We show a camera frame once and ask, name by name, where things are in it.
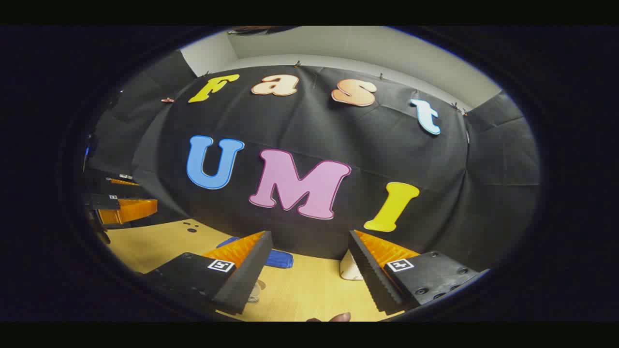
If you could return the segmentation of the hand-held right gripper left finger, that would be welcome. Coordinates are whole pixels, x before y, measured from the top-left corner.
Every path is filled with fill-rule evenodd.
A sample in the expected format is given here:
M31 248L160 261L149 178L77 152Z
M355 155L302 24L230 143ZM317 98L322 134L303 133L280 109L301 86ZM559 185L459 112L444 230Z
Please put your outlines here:
M182 253L143 278L189 309L239 315L245 310L272 247L271 233L261 231L204 255Z

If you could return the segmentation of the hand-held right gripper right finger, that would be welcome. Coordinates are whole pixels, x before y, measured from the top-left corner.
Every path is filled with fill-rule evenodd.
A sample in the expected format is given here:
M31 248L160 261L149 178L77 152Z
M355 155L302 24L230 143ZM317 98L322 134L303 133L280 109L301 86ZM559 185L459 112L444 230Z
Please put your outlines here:
M440 251L417 253L361 231L349 251L379 311L387 315L427 306L485 276Z

